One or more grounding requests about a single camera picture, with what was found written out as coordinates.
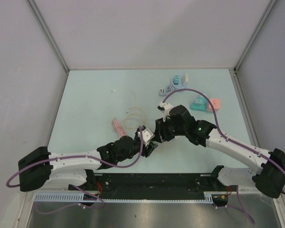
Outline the teal triangular power strip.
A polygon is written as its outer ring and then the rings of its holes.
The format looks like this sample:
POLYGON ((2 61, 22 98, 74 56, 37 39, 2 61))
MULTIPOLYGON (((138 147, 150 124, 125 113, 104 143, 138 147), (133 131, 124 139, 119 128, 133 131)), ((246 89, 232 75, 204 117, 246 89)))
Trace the teal triangular power strip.
POLYGON ((207 112, 207 108, 208 101, 203 95, 199 95, 190 105, 190 109, 193 111, 207 112))

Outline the light teal charger plug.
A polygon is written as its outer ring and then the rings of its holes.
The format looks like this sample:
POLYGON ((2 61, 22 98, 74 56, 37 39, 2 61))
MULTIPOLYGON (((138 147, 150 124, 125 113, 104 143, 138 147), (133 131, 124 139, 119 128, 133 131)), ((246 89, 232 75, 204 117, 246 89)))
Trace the light teal charger plug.
POLYGON ((202 99, 202 98, 197 98, 197 99, 195 99, 194 104, 195 104, 196 106, 204 106, 205 100, 202 99))

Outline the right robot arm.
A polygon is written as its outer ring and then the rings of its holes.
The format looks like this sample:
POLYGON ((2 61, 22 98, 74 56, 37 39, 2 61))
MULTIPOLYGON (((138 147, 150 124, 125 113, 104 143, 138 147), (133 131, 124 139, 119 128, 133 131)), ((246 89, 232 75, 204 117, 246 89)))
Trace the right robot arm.
POLYGON ((157 107, 163 117, 155 121, 154 141, 163 143, 176 136, 186 137, 190 143, 220 151, 246 165, 247 169, 216 167, 209 180, 214 190, 225 186, 242 185, 257 188, 264 195, 277 199, 285 186, 285 153, 261 149, 232 137, 228 137, 218 126, 196 120, 182 105, 176 107, 160 103, 157 107))

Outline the pink cube socket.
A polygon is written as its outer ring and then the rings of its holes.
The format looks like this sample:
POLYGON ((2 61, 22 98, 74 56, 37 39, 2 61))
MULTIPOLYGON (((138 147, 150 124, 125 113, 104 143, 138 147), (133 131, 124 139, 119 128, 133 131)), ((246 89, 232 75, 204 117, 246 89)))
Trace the pink cube socket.
MULTIPOLYGON (((215 112, 217 112, 221 108, 221 100, 219 98, 210 98, 209 100, 210 100, 215 112)), ((207 111, 213 112, 210 103, 208 103, 207 111)))

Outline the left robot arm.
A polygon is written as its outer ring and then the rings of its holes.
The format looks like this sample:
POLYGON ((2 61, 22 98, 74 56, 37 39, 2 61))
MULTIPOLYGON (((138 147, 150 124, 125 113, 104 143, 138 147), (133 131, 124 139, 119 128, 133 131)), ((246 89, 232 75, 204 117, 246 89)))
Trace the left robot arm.
POLYGON ((60 188, 73 186, 90 190, 95 186, 94 172, 113 168, 127 159, 148 157, 157 147, 152 142, 154 133, 143 127, 135 137, 123 136, 93 151, 62 155, 38 147, 19 160, 19 187, 22 192, 38 190, 44 186, 60 188))

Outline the green charger plug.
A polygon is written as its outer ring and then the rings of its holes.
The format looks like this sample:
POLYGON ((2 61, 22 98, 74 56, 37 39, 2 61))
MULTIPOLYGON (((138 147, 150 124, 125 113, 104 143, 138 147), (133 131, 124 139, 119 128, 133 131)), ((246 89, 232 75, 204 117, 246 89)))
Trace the green charger plug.
POLYGON ((158 147, 158 143, 157 142, 151 142, 152 143, 152 145, 154 146, 154 147, 158 147))

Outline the white square adapter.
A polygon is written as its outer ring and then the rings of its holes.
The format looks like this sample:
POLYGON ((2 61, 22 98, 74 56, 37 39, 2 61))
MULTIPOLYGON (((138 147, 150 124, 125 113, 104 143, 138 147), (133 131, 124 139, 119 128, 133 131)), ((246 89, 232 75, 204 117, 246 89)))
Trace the white square adapter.
POLYGON ((187 74, 183 74, 183 76, 181 77, 181 85, 183 87, 187 87, 188 81, 189 81, 188 75, 187 74))

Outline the blue round power strip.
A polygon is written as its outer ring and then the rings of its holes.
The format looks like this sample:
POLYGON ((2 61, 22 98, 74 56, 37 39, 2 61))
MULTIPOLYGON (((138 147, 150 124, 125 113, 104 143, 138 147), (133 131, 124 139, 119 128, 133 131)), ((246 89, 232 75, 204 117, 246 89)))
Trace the blue round power strip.
POLYGON ((165 88, 161 88, 158 92, 158 95, 159 96, 167 96, 167 95, 171 94, 173 91, 187 88, 187 86, 188 86, 188 84, 183 85, 182 83, 179 83, 176 85, 173 82, 171 82, 165 88))

